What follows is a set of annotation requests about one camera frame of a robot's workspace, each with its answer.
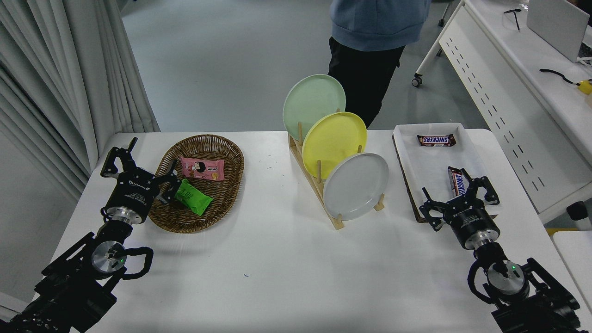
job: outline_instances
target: chair wheel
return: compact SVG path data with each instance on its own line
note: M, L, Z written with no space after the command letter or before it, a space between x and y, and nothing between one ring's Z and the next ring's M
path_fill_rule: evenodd
M422 78L414 78L413 80L411 80L411 85L419 88L419 86L422 84Z

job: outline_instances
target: white curtain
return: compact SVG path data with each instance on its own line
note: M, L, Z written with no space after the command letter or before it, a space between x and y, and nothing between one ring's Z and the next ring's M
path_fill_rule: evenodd
M159 131L115 0L0 2L0 129L75 200L109 137Z

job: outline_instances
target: person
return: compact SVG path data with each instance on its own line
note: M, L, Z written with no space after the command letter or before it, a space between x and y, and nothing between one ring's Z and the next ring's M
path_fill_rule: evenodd
M585 11L590 15L588 19L588 25L592 27L592 1L590 0L568 0L573 5L576 5L579 9Z
M328 75L341 83L345 111L370 126L405 45L419 40L431 0L333 0Z

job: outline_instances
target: white tray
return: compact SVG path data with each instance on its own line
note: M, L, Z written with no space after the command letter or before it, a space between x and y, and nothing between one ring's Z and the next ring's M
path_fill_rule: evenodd
M448 134L453 134L456 139L456 144L452 147L423 147L417 140L417 135ZM487 169L462 124L398 125L392 135L411 201L415 203L414 210L422 220L424 216L417 211L426 201L422 187L427 189L432 200L447 202L454 197L448 178L448 166L465 168L472 178L487 176ZM489 205L485 209L490 215L497 215L503 205L503 189L496 188L495 184L493 186L500 198L500 204ZM480 188L477 197L483 199L484 194L485 190Z

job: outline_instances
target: blue hoodie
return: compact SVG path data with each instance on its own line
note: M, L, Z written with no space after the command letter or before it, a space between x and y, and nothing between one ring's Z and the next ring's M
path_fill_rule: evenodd
M432 0L333 0L332 35L360 51L391 50L419 40Z

